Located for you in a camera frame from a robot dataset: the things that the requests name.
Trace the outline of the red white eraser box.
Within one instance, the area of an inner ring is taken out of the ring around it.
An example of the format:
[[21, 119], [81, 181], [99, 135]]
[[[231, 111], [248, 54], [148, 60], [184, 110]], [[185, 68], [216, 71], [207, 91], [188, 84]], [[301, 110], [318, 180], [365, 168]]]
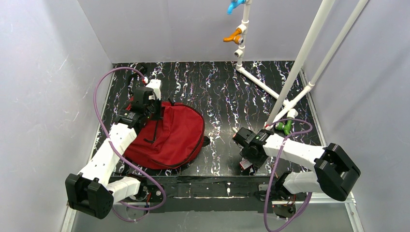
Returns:
[[246, 170], [250, 172], [253, 171], [253, 164], [247, 159], [242, 159], [239, 162], [239, 166], [240, 166], [241, 171], [246, 171]]

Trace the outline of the red student backpack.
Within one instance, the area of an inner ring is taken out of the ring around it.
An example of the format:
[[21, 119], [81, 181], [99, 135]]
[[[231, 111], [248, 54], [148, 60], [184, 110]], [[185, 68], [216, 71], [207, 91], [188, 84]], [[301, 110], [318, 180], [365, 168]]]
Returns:
[[194, 160], [205, 140], [205, 120], [194, 108], [162, 102], [162, 118], [149, 120], [124, 156], [142, 167], [176, 169]]

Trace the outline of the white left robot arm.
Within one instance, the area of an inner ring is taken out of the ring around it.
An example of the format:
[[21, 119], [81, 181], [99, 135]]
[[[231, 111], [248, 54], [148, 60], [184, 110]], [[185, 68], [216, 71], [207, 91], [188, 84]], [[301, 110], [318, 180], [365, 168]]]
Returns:
[[79, 173], [68, 175], [65, 187], [70, 208], [103, 219], [113, 204], [139, 192], [141, 182], [136, 178], [126, 176], [114, 182], [109, 179], [147, 120], [160, 114], [158, 91], [158, 87], [138, 87], [130, 109], [120, 110], [94, 157]]

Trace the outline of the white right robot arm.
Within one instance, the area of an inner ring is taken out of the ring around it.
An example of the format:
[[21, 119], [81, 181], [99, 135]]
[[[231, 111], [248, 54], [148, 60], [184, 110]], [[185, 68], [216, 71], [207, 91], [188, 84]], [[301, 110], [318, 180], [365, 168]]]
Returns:
[[334, 143], [328, 146], [307, 145], [285, 140], [268, 130], [258, 133], [240, 128], [233, 141], [241, 148], [240, 155], [255, 168], [268, 157], [278, 157], [308, 169], [307, 172], [284, 172], [274, 179], [271, 192], [282, 198], [298, 193], [317, 192], [345, 201], [361, 175], [360, 169], [344, 149]]

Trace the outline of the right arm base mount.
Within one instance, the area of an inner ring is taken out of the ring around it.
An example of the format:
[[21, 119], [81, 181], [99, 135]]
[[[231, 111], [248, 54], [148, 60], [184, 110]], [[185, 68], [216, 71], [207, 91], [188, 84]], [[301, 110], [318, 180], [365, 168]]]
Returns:
[[288, 178], [292, 180], [297, 174], [296, 172], [287, 171], [279, 177], [275, 176], [269, 193], [267, 192], [269, 177], [259, 177], [257, 189], [253, 196], [261, 206], [264, 205], [265, 201], [268, 201], [267, 213], [274, 213], [278, 218], [288, 220], [301, 209], [300, 206], [296, 206], [296, 202], [303, 202], [307, 198], [308, 193], [294, 189], [290, 184], [285, 183]]

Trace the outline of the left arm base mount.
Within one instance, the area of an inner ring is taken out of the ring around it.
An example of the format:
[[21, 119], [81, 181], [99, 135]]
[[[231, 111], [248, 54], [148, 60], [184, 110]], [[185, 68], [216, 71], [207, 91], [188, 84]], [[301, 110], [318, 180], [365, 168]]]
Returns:
[[148, 180], [143, 180], [141, 182], [140, 189], [135, 195], [135, 201], [139, 203], [137, 206], [142, 206], [144, 208], [154, 207], [162, 203], [163, 199], [164, 195], [158, 186]]

